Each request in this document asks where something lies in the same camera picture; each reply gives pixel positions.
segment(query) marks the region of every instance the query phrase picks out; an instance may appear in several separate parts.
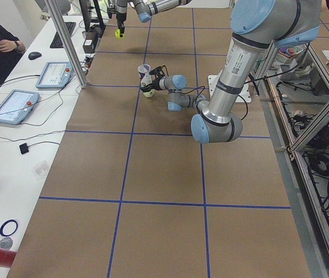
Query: keyboard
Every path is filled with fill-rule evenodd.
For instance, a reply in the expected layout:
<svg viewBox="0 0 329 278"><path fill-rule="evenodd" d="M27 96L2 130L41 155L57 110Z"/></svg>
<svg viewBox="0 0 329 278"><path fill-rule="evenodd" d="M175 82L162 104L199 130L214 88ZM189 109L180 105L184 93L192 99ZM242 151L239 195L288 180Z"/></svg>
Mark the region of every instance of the keyboard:
<svg viewBox="0 0 329 278"><path fill-rule="evenodd" d="M70 36L72 36L73 30L76 27L76 22L65 22L65 26L67 27ZM53 41L51 42L50 48L63 48L63 42L60 39L58 32L55 33Z"/></svg>

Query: robotic arm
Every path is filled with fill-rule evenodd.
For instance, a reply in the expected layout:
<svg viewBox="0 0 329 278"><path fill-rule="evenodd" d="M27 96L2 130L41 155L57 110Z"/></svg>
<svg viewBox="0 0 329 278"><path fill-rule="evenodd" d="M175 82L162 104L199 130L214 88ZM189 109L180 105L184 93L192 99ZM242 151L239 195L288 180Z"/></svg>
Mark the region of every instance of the robotic arm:
<svg viewBox="0 0 329 278"><path fill-rule="evenodd" d="M186 5L191 0L158 0L153 3L146 4L142 0L113 0L108 8L109 18L112 18L112 14L116 14L117 26L116 31L117 38L123 38L125 35L125 21L127 17L127 6L129 2L132 2L137 15L142 23L145 23L151 19L151 17L157 13L161 13L177 6Z"/></svg>
<svg viewBox="0 0 329 278"><path fill-rule="evenodd" d="M116 0L122 19L126 19L127 2ZM133 1L143 22L189 2L159 0L146 5L142 0ZM283 47L314 40L319 34L320 11L321 0L238 0L231 15L233 44L214 94L209 102L202 100L195 105L199 113L192 118L191 128L196 141L228 142L240 136L242 121L231 109L259 54L272 41Z"/></svg>
<svg viewBox="0 0 329 278"><path fill-rule="evenodd" d="M169 97L167 107L169 111L181 111L182 108L196 108L197 104L206 98L201 95L183 93L187 79L183 75L166 76L163 72L165 65L150 71L150 66L143 64L138 67L140 74L141 90L145 97L152 97L154 91L167 90Z"/></svg>

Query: brown paper mat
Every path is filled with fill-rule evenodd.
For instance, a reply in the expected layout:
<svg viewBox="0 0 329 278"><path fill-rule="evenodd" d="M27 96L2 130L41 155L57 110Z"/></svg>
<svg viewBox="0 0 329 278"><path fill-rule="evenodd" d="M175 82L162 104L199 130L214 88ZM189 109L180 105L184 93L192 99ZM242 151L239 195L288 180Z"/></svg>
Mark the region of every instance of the brown paper mat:
<svg viewBox="0 0 329 278"><path fill-rule="evenodd" d="M309 277L258 99L251 138L200 146L194 110L139 94L142 63L208 87L230 12L179 8L143 25L129 9L125 39L107 28L10 278Z"/></svg>

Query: label sticker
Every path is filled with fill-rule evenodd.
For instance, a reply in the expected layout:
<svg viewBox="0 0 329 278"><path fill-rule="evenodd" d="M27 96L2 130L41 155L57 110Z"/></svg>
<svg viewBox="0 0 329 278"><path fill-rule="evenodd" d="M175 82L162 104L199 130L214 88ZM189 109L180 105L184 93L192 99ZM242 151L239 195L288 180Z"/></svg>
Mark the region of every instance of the label sticker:
<svg viewBox="0 0 329 278"><path fill-rule="evenodd" d="M231 48L226 58L226 70L236 76L241 76L247 67L251 54L245 51L235 51L234 46Z"/></svg>

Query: blue joint cap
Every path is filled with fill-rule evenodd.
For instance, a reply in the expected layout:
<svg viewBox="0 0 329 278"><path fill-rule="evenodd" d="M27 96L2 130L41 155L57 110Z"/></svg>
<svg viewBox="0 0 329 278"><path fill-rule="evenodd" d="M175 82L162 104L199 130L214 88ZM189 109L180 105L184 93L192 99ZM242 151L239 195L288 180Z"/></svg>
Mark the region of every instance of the blue joint cap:
<svg viewBox="0 0 329 278"><path fill-rule="evenodd" d="M187 79L183 75L172 76L172 82L174 83L175 87L179 90L187 86Z"/></svg>
<svg viewBox="0 0 329 278"><path fill-rule="evenodd" d="M319 26L314 27L310 30L302 32L300 34L291 36L289 38L281 39L280 41L275 42L275 46L277 48L281 48L283 46L297 46L303 45L304 43L308 43L316 39L319 35Z"/></svg>
<svg viewBox="0 0 329 278"><path fill-rule="evenodd" d="M191 128L195 141L201 144L207 144L210 142L209 131L201 115L197 114L193 116Z"/></svg>
<svg viewBox="0 0 329 278"><path fill-rule="evenodd" d="M275 2L276 0L238 0L231 15L231 29L239 35L255 30L269 16Z"/></svg>
<svg viewBox="0 0 329 278"><path fill-rule="evenodd" d="M167 102L169 111L181 111L181 106L176 103Z"/></svg>
<svg viewBox="0 0 329 278"><path fill-rule="evenodd" d="M152 18L148 13L140 13L138 16L142 23L148 22Z"/></svg>

